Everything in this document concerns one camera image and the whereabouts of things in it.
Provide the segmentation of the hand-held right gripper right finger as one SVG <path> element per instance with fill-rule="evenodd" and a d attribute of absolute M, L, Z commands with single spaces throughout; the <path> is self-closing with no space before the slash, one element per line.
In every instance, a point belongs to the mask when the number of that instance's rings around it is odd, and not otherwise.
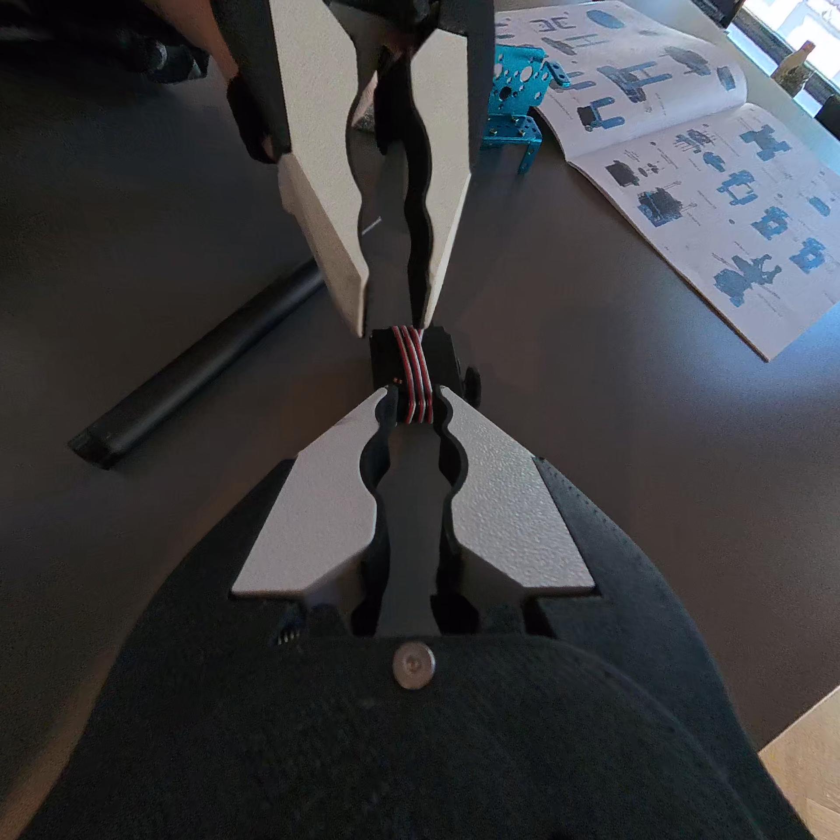
<path fill-rule="evenodd" d="M 475 634 L 498 611 L 522 618 L 541 598 L 595 594 L 535 455 L 445 385 L 434 416 L 449 483 L 430 596 L 441 633 Z"/>

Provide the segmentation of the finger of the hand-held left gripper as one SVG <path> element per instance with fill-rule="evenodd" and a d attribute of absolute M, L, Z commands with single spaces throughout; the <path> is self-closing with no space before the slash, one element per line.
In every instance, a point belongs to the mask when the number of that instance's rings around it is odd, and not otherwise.
<path fill-rule="evenodd" d="M 280 196 L 335 307 L 361 338 L 370 271 L 348 131 L 360 88 L 375 71 L 382 21 L 340 2 L 272 1 L 270 14 L 290 138 L 278 163 Z"/>
<path fill-rule="evenodd" d="M 445 282 L 471 178 L 468 40 L 433 29 L 413 52 L 382 59 L 375 139 L 406 157 L 403 213 L 412 325 L 427 329 Z"/>

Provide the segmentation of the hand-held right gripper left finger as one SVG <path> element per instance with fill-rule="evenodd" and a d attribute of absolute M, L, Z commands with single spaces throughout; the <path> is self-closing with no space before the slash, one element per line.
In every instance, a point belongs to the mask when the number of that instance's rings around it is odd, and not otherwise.
<path fill-rule="evenodd" d="M 390 573 L 377 487 L 397 407 L 397 389 L 381 387 L 298 453 L 233 596 L 330 605 L 353 634 L 375 634 Z"/>

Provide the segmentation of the blue metal bracket assembly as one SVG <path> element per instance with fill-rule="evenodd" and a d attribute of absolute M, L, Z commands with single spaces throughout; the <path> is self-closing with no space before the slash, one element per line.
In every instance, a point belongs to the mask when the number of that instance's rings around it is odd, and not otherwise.
<path fill-rule="evenodd" d="M 542 144 L 542 133 L 530 110 L 538 107 L 551 85 L 571 86 L 561 64 L 533 46 L 497 44 L 487 121 L 480 148 L 516 145 L 522 150 L 520 175 L 529 172 Z"/>

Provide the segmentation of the black servo with striped cable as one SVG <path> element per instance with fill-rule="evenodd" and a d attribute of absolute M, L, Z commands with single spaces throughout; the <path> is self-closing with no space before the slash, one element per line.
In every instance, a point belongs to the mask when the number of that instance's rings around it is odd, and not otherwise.
<path fill-rule="evenodd" d="M 375 329 L 369 346 L 374 388 L 386 389 L 389 413 L 397 424 L 434 424 L 439 386 L 480 407 L 480 373 L 473 366 L 462 369 L 454 342 L 442 327 Z"/>

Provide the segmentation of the dark desk with wooden edge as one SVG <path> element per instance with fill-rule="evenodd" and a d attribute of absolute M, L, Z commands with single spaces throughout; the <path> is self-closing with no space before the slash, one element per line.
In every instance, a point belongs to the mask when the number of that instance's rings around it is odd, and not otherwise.
<path fill-rule="evenodd" d="M 318 293 L 112 470 L 68 441 L 307 257 L 215 67 L 2 58 L 2 775 L 174 564 L 363 399 Z M 482 409 L 656 562 L 758 743 L 838 685 L 838 310 L 762 362 L 547 138 L 476 168 L 438 308 Z"/>

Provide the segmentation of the black screwdriver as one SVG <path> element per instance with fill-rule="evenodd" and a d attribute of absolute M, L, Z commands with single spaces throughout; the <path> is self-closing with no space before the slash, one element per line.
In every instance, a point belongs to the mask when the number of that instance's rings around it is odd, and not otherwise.
<path fill-rule="evenodd" d="M 114 467 L 323 288 L 314 258 L 273 280 L 72 437 L 68 448 L 90 465 Z"/>

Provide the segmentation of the open instruction booklet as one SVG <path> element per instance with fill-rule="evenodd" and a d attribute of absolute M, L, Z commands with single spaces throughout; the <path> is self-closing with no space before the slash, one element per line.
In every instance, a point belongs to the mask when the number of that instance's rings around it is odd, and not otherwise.
<path fill-rule="evenodd" d="M 566 162 L 765 361 L 839 299 L 838 175 L 748 102 L 729 53 L 624 2 L 499 12 L 558 61 L 536 108 Z"/>

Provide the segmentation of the white bottle with red cap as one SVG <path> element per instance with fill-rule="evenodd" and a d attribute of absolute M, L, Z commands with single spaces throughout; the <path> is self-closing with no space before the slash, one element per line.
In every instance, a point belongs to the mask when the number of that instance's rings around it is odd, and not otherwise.
<path fill-rule="evenodd" d="M 782 59 L 771 74 L 771 79 L 791 98 L 795 98 L 811 79 L 814 69 L 807 64 L 816 43 L 806 40 L 795 52 Z"/>

